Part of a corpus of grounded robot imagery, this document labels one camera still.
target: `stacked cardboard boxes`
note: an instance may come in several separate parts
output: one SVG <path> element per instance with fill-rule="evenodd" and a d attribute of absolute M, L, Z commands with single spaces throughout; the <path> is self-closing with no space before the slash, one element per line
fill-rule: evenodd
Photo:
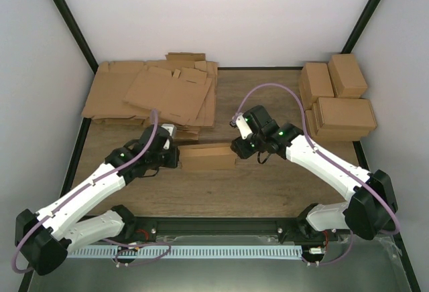
<path fill-rule="evenodd" d="M 354 55 L 333 55 L 328 65 L 307 63 L 299 88 L 315 141 L 358 141 L 377 127 L 370 101 L 360 98 L 368 87 Z"/>
<path fill-rule="evenodd" d="M 177 139 L 198 140 L 201 128 L 215 124 L 217 63 L 205 54 L 169 53 L 167 60 L 103 62 L 82 116 L 96 123 L 178 126 Z"/>

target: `white cable tray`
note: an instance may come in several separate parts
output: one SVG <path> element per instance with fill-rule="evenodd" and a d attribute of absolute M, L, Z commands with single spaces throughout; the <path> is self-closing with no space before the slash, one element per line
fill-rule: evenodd
<path fill-rule="evenodd" d="M 118 259 L 129 257 L 152 259 L 167 251 L 167 246 L 147 246 L 138 252 L 123 252 Z M 113 259 L 118 247 L 113 245 L 90 245 L 76 250 L 67 257 L 71 259 Z M 301 246 L 172 246 L 163 259 L 275 259 L 300 260 Z"/>

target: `flattened cardboard box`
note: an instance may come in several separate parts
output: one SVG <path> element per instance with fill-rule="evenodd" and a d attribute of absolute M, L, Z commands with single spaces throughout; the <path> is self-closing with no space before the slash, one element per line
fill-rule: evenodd
<path fill-rule="evenodd" d="M 217 63 L 216 62 L 195 62 L 195 68 L 204 71 L 206 68 L 207 78 L 212 79 L 212 84 L 208 89 L 204 103 L 194 122 L 189 122 L 190 126 L 213 127 L 216 115 L 216 90 L 217 90 Z"/>
<path fill-rule="evenodd" d="M 179 161 L 186 171 L 234 169 L 237 155 L 230 143 L 179 146 Z"/>
<path fill-rule="evenodd" d="M 190 53 L 190 52 L 168 52 L 166 54 L 167 60 L 180 60 L 180 61 L 205 61 L 205 53 Z"/>
<path fill-rule="evenodd" d="M 326 63 L 307 62 L 301 71 L 301 79 L 304 83 L 306 98 L 310 103 L 315 103 L 317 98 L 334 97 L 334 91 L 330 82 L 328 66 Z"/>
<path fill-rule="evenodd" d="M 95 74 L 82 116 L 94 119 L 146 119 L 150 111 L 122 101 L 135 77 L 143 70 L 142 61 L 103 62 Z"/>
<path fill-rule="evenodd" d="M 323 129 L 372 131 L 377 127 L 367 99 L 319 98 L 314 110 Z"/>
<path fill-rule="evenodd" d="M 175 70 L 180 70 L 181 68 L 195 68 L 195 61 L 167 61 L 167 60 L 155 60 L 155 61 L 146 61 L 145 65 L 151 67 L 155 66 L 157 68 L 170 70 L 174 72 Z"/>
<path fill-rule="evenodd" d="M 140 108 L 158 108 L 160 116 L 180 125 L 194 122 L 212 83 L 207 73 L 191 68 L 142 70 L 123 100 Z"/>
<path fill-rule="evenodd" d="M 188 126 L 190 127 L 213 127 L 215 125 L 215 114 L 216 114 L 216 90 L 217 90 L 217 68 L 216 62 L 206 61 L 147 61 L 145 64 L 149 67 L 156 66 L 174 72 L 181 68 L 196 68 L 201 71 L 207 71 L 207 78 L 212 79 L 212 84 L 208 89 L 204 103 L 202 104 L 198 116 L 195 121 L 190 121 Z"/>
<path fill-rule="evenodd" d="M 335 54 L 328 63 L 337 98 L 360 98 L 368 89 L 354 54 Z"/>
<path fill-rule="evenodd" d="M 329 136 L 320 136 L 316 134 L 316 120 L 312 110 L 306 112 L 306 126 L 308 134 L 315 142 L 319 141 L 359 141 L 360 136 L 352 136 L 348 134 L 337 133 Z"/>

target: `gray floor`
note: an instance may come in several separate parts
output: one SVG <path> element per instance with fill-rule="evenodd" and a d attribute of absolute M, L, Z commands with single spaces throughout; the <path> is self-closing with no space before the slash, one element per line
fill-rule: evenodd
<path fill-rule="evenodd" d="M 330 243 L 327 258 L 346 244 Z M 164 260 L 117 269 L 107 259 L 68 259 L 29 291 L 409 291 L 398 251 L 390 238 L 358 240 L 335 265 L 308 268 L 302 261 Z"/>

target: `cardboard sheet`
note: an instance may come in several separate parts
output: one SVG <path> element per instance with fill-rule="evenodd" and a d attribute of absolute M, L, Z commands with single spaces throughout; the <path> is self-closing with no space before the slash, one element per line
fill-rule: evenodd
<path fill-rule="evenodd" d="M 157 60 L 157 61 L 146 61 L 145 65 L 151 67 L 155 66 L 161 69 L 170 70 L 174 72 L 176 69 L 181 68 L 195 68 L 195 61 L 167 61 L 167 60 Z"/>
<path fill-rule="evenodd" d="M 372 131 L 377 127 L 367 99 L 319 98 L 314 110 L 320 128 Z"/>
<path fill-rule="evenodd" d="M 183 170 L 234 169 L 237 155 L 230 143 L 179 146 L 180 164 Z"/>
<path fill-rule="evenodd" d="M 167 70 L 149 68 L 142 70 L 129 87 L 123 100 L 139 108 L 157 108 L 160 117 L 173 123 L 186 125 L 194 122 L 212 83 L 207 73 L 182 68 L 173 78 Z"/>
<path fill-rule="evenodd" d="M 123 101 L 149 111 L 153 108 L 160 111 L 161 98 L 171 81 L 172 73 L 169 70 L 156 67 L 142 70 L 129 86 Z"/>
<path fill-rule="evenodd" d="M 168 54 L 166 54 L 166 59 L 179 61 L 205 61 L 206 54 L 190 52 L 168 52 Z"/>
<path fill-rule="evenodd" d="M 201 106 L 200 112 L 194 122 L 189 122 L 191 126 L 213 127 L 215 125 L 216 114 L 216 89 L 217 89 L 217 63 L 216 62 L 195 62 L 201 69 L 206 67 L 207 77 L 212 79 L 212 84 L 208 89 L 206 98 Z"/>
<path fill-rule="evenodd" d="M 368 89 L 354 54 L 335 54 L 328 63 L 337 98 L 360 98 Z"/>
<path fill-rule="evenodd" d="M 103 62 L 95 74 L 82 116 L 94 119 L 145 119 L 150 111 L 122 101 L 136 76 L 143 70 L 142 61 Z"/>

